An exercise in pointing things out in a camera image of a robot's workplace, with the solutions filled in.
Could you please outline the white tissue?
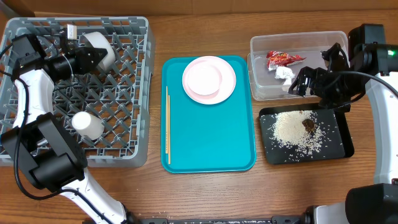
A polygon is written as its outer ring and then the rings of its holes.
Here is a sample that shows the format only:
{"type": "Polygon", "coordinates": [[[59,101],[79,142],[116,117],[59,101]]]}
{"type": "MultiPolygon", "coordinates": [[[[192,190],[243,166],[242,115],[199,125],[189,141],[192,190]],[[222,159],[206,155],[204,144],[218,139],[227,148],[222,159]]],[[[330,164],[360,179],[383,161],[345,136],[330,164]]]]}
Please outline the white tissue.
{"type": "Polygon", "coordinates": [[[284,80],[282,84],[282,90],[288,92],[292,85],[292,80],[295,78],[295,74],[289,67],[279,66],[275,71],[275,79],[284,80]]]}

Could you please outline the large white plate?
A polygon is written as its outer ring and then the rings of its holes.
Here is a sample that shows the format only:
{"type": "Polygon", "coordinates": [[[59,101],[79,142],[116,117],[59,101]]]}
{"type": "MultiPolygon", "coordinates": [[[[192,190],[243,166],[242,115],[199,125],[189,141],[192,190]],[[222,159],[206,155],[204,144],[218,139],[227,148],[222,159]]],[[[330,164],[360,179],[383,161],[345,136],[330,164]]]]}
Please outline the large white plate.
{"type": "Polygon", "coordinates": [[[185,93],[193,101],[196,101],[197,103],[201,103],[204,105],[215,105],[223,102],[232,95],[236,86],[236,74],[232,66],[226,60],[220,57],[215,57],[215,56],[198,57],[192,62],[190,62],[185,68],[182,76],[182,85],[185,93]],[[222,81],[219,91],[217,91],[215,94],[209,96],[201,96],[197,95],[196,93],[191,91],[191,89],[189,89],[186,81],[185,72],[189,66],[194,65],[196,63],[211,63],[220,70],[222,81]]]}

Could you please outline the white cup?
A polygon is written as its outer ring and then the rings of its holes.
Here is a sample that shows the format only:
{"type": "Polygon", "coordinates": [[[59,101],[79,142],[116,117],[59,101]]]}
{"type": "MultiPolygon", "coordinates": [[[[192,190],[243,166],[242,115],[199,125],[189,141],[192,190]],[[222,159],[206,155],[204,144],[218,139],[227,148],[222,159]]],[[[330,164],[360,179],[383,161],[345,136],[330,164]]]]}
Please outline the white cup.
{"type": "Polygon", "coordinates": [[[98,139],[104,132],[102,120],[84,111],[73,116],[72,126],[80,136],[90,140],[98,139]]]}

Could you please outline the small pink bowl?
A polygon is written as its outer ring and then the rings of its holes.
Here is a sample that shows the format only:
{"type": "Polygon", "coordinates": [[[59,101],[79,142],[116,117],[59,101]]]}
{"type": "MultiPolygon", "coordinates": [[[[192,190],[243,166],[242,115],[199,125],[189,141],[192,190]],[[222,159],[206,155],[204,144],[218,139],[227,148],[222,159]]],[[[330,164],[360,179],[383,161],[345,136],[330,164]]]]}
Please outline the small pink bowl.
{"type": "Polygon", "coordinates": [[[197,95],[213,95],[220,89],[221,72],[219,68],[211,63],[191,65],[187,68],[185,75],[189,89],[197,95]]]}

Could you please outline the grey shallow bowl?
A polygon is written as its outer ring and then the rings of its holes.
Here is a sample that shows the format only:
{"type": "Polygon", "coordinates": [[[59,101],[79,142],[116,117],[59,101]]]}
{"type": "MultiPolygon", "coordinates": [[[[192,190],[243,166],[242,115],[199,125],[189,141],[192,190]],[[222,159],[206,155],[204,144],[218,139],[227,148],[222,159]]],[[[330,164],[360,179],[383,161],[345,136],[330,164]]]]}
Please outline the grey shallow bowl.
{"type": "Polygon", "coordinates": [[[102,33],[91,32],[88,34],[83,34],[82,42],[84,44],[88,44],[90,47],[106,49],[107,54],[99,63],[99,67],[102,70],[107,71],[108,68],[110,68],[116,61],[114,50],[107,38],[102,33]]]}

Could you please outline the white rice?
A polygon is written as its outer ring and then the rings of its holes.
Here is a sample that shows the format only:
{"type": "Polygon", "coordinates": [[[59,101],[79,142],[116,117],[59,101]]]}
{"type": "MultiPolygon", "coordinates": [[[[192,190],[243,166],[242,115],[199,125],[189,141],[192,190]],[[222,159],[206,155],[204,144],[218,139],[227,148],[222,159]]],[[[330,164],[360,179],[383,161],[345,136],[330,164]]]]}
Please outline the white rice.
{"type": "Polygon", "coordinates": [[[262,115],[263,138],[271,152],[280,151],[289,157],[314,158],[329,148],[338,137],[335,115],[326,110],[297,110],[262,115]],[[302,121],[315,123],[313,133],[306,132],[302,121]]]}

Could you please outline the brown food scrap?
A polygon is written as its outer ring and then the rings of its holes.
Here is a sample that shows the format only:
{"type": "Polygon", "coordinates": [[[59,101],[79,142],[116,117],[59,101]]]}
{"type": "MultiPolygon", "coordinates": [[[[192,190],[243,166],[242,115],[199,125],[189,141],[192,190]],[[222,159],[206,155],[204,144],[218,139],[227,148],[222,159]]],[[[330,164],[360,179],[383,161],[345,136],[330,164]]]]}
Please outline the brown food scrap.
{"type": "Polygon", "coordinates": [[[302,121],[302,124],[308,133],[313,133],[315,131],[315,123],[311,119],[305,119],[302,121]]]}

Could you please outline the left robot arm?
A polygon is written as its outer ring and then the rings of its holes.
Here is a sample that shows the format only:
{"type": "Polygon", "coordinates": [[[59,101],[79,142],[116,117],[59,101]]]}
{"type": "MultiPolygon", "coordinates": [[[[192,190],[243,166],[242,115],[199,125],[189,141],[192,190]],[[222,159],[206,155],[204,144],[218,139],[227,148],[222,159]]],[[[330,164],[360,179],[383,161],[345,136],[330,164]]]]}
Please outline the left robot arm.
{"type": "Polygon", "coordinates": [[[95,223],[134,223],[132,213],[95,181],[80,145],[53,114],[55,83],[109,67],[115,61],[112,46],[99,32],[83,35],[84,46],[74,49],[68,36],[59,38],[63,54],[54,57],[47,56],[35,34],[15,37],[6,47],[18,56],[9,74],[18,107],[1,144],[13,160],[16,184],[33,200],[62,195],[95,223]]]}

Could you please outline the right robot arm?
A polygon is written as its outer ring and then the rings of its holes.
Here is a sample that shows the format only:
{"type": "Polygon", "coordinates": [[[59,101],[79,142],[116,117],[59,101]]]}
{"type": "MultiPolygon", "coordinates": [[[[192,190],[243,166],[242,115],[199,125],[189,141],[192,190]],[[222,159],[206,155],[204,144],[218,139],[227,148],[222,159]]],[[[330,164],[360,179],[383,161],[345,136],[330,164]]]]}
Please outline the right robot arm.
{"type": "Polygon", "coordinates": [[[321,52],[328,68],[302,68],[289,88],[320,97],[327,109],[348,109],[368,96],[373,112],[376,169],[372,185],[351,189],[344,202],[314,205],[302,223],[397,223],[397,46],[386,43],[381,24],[362,24],[340,44],[321,52]]]}

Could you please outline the red snack wrapper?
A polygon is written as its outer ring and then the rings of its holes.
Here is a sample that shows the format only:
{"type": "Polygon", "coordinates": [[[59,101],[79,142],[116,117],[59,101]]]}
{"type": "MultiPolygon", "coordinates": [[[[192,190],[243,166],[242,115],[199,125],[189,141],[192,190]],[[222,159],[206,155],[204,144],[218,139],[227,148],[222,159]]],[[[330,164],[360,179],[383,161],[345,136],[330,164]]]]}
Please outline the red snack wrapper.
{"type": "Polygon", "coordinates": [[[306,57],[291,55],[285,52],[269,51],[266,55],[268,71],[276,70],[278,67],[288,67],[303,62],[306,57]]]}

